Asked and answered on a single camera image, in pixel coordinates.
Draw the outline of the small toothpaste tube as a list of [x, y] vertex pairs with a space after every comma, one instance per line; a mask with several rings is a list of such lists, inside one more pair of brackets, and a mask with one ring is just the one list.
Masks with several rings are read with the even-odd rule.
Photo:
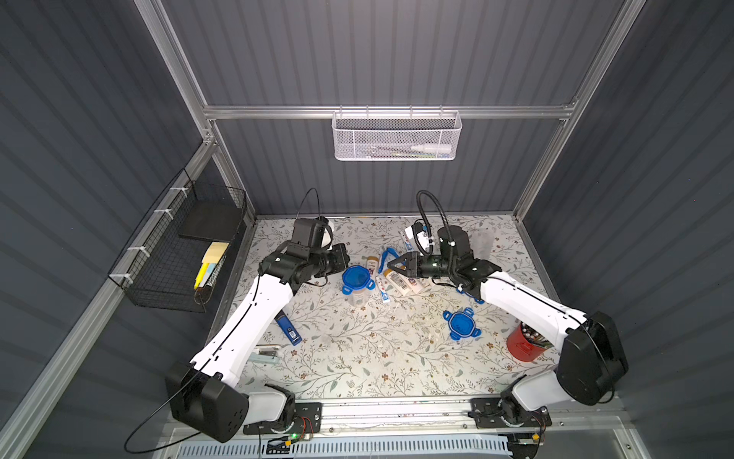
[[390, 298], [387, 294], [387, 287], [384, 279], [382, 277], [377, 278], [377, 287], [380, 289], [380, 295], [382, 296], [382, 302], [383, 303], [389, 303]]
[[407, 252], [414, 252], [415, 249], [412, 244], [412, 239], [407, 235], [405, 231], [401, 233], [401, 238], [403, 239], [403, 244]]

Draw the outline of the blue-lid clear container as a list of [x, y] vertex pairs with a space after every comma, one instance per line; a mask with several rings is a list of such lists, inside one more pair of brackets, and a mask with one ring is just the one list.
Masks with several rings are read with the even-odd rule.
[[363, 306], [376, 288], [370, 271], [363, 266], [347, 268], [341, 279], [341, 292], [353, 306]]
[[495, 248], [495, 234], [493, 231], [472, 231], [470, 243], [475, 258], [494, 261], [492, 254]]

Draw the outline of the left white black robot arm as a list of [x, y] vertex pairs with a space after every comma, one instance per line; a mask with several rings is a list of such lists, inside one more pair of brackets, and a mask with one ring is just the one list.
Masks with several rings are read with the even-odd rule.
[[242, 426], [290, 426], [296, 396], [274, 384], [243, 393], [237, 389], [246, 363], [276, 316], [314, 277], [341, 273], [350, 258], [343, 243], [306, 254], [284, 243], [258, 267], [258, 277], [240, 306], [189, 363], [175, 363], [166, 374], [166, 391], [175, 420], [220, 442]]

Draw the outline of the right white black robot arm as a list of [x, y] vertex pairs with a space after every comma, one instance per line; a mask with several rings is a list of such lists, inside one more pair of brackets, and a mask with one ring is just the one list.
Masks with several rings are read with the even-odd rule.
[[446, 277], [455, 289], [497, 306], [537, 331], [560, 352], [553, 369], [524, 377], [505, 391], [503, 404], [523, 411], [574, 400], [597, 405], [629, 371], [619, 331], [604, 313], [588, 315], [526, 287], [502, 268], [474, 256], [459, 226], [440, 229], [440, 251], [407, 252], [388, 268], [408, 278]]

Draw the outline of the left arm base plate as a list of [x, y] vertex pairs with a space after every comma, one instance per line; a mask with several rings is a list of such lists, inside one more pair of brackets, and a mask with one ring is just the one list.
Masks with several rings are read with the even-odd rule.
[[292, 406], [292, 413], [287, 414], [283, 420], [244, 425], [242, 434], [316, 434], [321, 431], [323, 407], [322, 403], [296, 402]]

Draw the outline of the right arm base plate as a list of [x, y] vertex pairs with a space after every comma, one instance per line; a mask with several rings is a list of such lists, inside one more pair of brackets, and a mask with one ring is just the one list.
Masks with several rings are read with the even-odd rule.
[[469, 400], [468, 417], [476, 428], [541, 428], [552, 426], [552, 418], [546, 407], [535, 411], [523, 409], [511, 399], [499, 396], [479, 397]]

